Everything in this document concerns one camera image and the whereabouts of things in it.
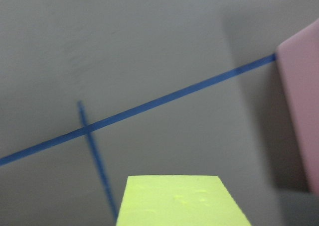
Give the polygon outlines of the yellow foam cube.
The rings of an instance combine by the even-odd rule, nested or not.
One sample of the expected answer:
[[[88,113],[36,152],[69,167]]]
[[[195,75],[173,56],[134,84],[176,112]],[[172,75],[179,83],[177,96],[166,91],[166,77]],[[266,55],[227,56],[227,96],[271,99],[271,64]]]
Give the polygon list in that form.
[[[217,176],[127,178],[118,226],[249,226]]]

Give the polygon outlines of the pink plastic bin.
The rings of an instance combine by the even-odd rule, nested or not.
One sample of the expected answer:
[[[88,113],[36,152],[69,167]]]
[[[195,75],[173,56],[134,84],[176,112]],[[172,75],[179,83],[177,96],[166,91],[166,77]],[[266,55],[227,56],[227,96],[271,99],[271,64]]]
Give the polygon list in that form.
[[[319,22],[316,20],[276,49],[309,189],[319,193]]]

